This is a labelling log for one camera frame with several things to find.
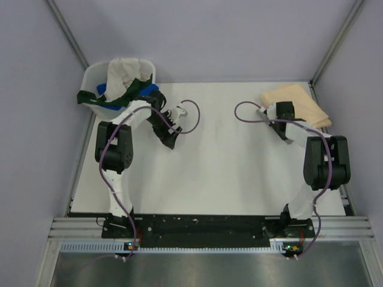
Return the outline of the cream yellow t shirt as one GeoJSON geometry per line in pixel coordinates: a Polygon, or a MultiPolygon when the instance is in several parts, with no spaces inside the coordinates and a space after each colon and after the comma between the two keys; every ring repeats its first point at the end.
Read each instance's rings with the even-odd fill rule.
{"type": "Polygon", "coordinates": [[[292,102],[296,118],[304,119],[318,129],[332,125],[329,116],[300,84],[289,84],[265,91],[260,95],[260,100],[264,106],[277,102],[292,102]]]}

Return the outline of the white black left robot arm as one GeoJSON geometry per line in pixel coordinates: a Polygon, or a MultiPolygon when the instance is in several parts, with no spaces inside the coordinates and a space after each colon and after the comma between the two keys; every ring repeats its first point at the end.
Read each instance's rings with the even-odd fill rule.
{"type": "Polygon", "coordinates": [[[133,162],[133,130],[148,121],[157,138],[170,149],[175,148],[179,132],[183,130],[180,118],[188,114],[183,104],[162,111],[165,104],[166,98],[159,90],[140,92],[118,117],[98,125],[95,160],[110,197],[107,222],[115,225],[116,232],[123,237],[136,231],[133,204],[124,183],[126,171],[133,162]]]}

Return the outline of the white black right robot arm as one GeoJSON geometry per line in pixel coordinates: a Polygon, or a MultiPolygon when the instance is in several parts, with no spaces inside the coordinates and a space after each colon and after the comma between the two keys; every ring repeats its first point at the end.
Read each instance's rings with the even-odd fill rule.
{"type": "Polygon", "coordinates": [[[336,190],[349,182],[351,168],[348,142],[344,136],[332,136],[296,118],[292,102],[270,104],[265,112],[270,126],[286,142],[305,149],[303,178],[305,183],[295,198],[285,205],[276,230],[291,237],[317,210],[319,198],[328,190],[336,190]]]}

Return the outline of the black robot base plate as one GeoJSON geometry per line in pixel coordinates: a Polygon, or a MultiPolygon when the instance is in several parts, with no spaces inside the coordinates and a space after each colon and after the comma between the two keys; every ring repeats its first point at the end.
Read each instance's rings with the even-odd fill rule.
{"type": "Polygon", "coordinates": [[[146,248],[267,247],[270,239],[299,240],[315,235],[311,219],[292,221],[285,231],[277,231],[280,216],[136,213],[134,233],[109,224],[108,216],[103,224],[102,238],[137,239],[140,246],[146,248]]]}

